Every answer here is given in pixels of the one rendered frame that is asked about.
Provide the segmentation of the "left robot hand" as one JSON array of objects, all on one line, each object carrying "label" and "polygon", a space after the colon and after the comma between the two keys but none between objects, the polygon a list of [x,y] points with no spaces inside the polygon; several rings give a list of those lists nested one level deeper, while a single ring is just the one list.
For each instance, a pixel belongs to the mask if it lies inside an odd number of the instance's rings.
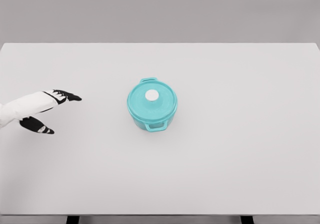
[{"label": "left robot hand", "polygon": [[38,91],[15,99],[5,105],[14,111],[14,120],[18,121],[23,128],[41,134],[54,134],[43,122],[36,119],[34,115],[51,110],[63,103],[81,101],[82,98],[73,93],[51,89]]}]

